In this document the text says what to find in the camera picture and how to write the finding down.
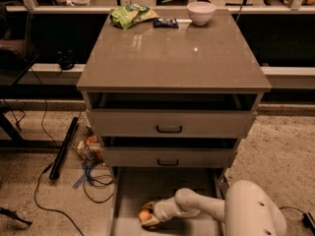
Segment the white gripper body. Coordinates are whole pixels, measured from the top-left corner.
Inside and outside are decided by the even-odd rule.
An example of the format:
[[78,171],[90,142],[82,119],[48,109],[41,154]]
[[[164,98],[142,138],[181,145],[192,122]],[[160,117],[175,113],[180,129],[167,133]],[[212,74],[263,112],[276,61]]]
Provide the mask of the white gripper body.
[[168,221],[174,217],[174,198],[156,201],[154,215],[159,221]]

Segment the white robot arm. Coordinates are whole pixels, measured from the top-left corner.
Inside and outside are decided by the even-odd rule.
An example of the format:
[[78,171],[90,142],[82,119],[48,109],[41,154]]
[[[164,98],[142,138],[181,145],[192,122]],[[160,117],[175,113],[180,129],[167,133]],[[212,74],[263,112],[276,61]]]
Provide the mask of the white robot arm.
[[258,185],[247,180],[233,183],[224,200],[202,196],[188,188],[168,199],[144,204],[139,219],[154,227],[173,217],[195,217],[201,212],[225,225],[226,236],[285,236],[283,213]]

